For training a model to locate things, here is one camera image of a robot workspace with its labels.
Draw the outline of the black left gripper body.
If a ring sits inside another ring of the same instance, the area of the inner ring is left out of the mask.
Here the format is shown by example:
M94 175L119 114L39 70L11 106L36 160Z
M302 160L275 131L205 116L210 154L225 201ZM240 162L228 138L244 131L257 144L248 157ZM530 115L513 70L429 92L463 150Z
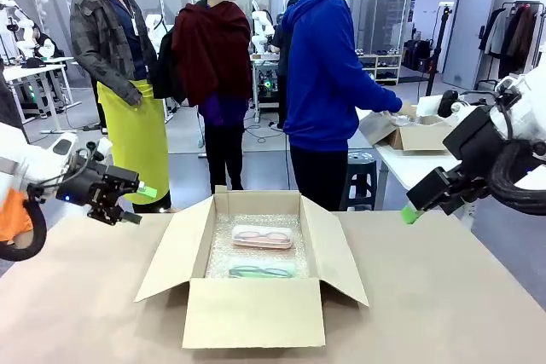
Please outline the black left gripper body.
M88 205L88 217L115 225L121 222L119 213L123 210L119 198L136 193L139 182L139 175L132 170L89 162L63 177L55 198L73 205Z

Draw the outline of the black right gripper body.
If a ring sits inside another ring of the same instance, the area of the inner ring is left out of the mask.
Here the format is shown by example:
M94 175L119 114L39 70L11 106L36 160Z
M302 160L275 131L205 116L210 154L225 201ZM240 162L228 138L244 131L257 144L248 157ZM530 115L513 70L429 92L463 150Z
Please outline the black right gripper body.
M457 173L464 181L487 178L505 146L505 139L491 120L491 107L476 107L443 140L461 163Z

